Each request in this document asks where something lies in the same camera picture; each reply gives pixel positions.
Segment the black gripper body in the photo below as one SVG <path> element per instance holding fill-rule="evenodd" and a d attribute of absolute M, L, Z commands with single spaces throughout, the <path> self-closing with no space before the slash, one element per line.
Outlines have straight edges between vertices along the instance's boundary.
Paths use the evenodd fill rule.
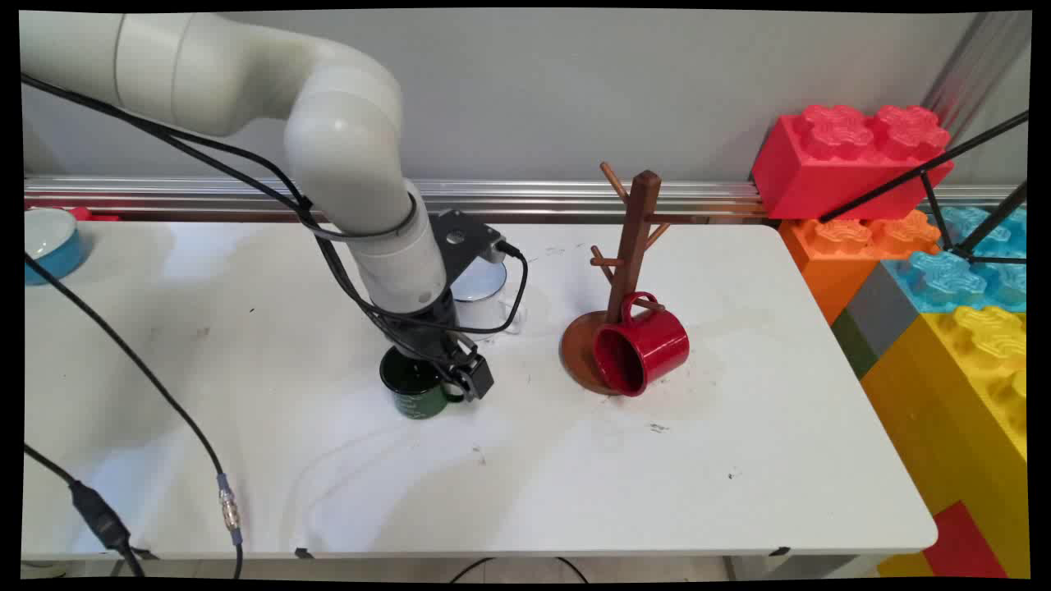
<path fill-rule="evenodd" d="M 404 318 L 379 315 L 387 332 L 394 337 L 394 345 L 403 355 L 428 360 L 444 368 L 469 365 L 475 356 L 462 348 L 461 338 L 451 332 L 458 324 L 457 307 L 450 291 L 445 291 L 417 313 Z"/>

